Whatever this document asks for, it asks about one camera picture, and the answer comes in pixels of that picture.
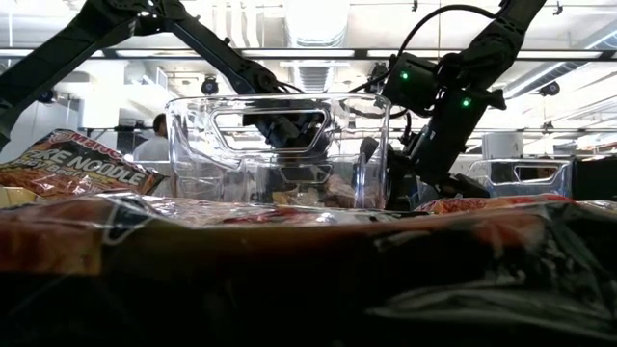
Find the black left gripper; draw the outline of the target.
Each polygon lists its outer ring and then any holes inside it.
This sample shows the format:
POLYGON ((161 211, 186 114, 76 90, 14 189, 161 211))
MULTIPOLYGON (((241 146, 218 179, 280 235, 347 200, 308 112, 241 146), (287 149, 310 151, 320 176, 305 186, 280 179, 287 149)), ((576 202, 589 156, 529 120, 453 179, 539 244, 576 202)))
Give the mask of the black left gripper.
MULTIPOLYGON (((317 125, 324 122, 325 116, 319 112, 309 112, 309 109, 321 106, 324 103, 316 99, 267 98, 248 101, 242 124, 254 125, 265 137, 265 143, 274 148, 309 147, 316 139, 312 150, 325 150, 330 140, 326 135, 317 135, 317 125)), ((324 184, 332 171, 330 164, 279 168, 283 181, 293 184, 324 184)))

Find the clear plastic bin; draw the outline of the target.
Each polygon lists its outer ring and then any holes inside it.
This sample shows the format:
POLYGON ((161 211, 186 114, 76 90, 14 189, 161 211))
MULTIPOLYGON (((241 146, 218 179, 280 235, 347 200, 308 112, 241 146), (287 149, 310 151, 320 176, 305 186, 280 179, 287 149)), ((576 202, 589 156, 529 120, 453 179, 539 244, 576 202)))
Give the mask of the clear plastic bin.
POLYGON ((572 195, 572 163, 556 159, 491 159, 474 162, 467 176, 493 198, 556 194, 572 195))
POLYGON ((297 186, 279 168, 306 164, 333 166, 356 191, 360 209, 382 209, 388 200, 387 158, 391 104, 365 93, 285 93, 182 98, 167 106, 170 155, 177 195, 219 202, 273 202, 272 193, 297 186), (316 99, 324 106, 308 109, 325 116, 317 135, 326 135, 325 150, 274 148, 254 125, 244 126, 247 102, 316 99))

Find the white box unit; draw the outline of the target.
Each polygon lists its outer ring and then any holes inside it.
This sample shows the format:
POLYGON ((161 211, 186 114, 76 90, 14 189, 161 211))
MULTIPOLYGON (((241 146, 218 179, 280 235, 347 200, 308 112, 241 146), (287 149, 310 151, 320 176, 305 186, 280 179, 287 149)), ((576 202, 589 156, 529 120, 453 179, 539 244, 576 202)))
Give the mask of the white box unit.
POLYGON ((519 132, 494 132, 482 136, 484 159, 508 159, 523 156, 523 134, 519 132))

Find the person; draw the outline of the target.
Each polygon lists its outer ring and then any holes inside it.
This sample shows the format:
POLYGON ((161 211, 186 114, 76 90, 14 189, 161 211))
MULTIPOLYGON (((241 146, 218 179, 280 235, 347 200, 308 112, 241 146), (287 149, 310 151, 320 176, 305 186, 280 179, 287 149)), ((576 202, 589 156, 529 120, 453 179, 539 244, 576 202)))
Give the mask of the person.
POLYGON ((135 161, 167 161, 169 159, 169 141, 166 115, 157 115, 153 121, 154 135, 138 145, 134 152, 135 161))

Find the black cabinet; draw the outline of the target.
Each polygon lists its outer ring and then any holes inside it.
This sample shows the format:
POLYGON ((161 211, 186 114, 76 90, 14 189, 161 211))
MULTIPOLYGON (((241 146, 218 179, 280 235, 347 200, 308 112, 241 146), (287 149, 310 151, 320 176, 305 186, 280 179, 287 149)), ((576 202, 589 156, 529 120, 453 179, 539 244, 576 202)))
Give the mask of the black cabinet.
POLYGON ((574 200, 617 201, 617 156, 573 162, 574 200))

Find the silver air duct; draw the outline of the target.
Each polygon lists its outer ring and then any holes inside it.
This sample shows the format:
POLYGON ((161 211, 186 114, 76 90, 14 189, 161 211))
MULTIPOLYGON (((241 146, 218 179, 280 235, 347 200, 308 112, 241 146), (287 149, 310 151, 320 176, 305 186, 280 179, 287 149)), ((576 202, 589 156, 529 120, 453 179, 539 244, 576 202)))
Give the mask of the silver air duct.
MULTIPOLYGON (((341 48, 345 43, 350 0, 283 0, 284 26, 290 48, 341 48)), ((333 84, 337 62, 292 63, 293 84, 304 92, 323 93, 333 84)))

